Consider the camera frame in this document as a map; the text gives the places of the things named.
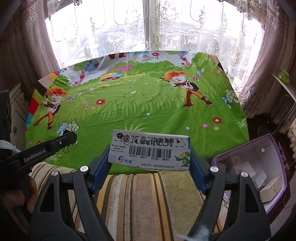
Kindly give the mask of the person's left hand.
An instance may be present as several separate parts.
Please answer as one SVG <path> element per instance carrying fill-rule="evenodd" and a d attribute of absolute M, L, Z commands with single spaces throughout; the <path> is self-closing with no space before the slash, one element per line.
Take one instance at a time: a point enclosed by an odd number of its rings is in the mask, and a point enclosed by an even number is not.
<path fill-rule="evenodd" d="M 37 185 L 35 180 L 31 176 L 28 176 L 25 181 L 25 186 L 26 190 L 29 192 L 27 197 L 25 197 L 22 190 L 19 189 L 1 192 L 1 199 L 10 215 L 15 214 L 14 209 L 19 206 L 24 206 L 30 214 L 33 213 L 39 198 Z"/>

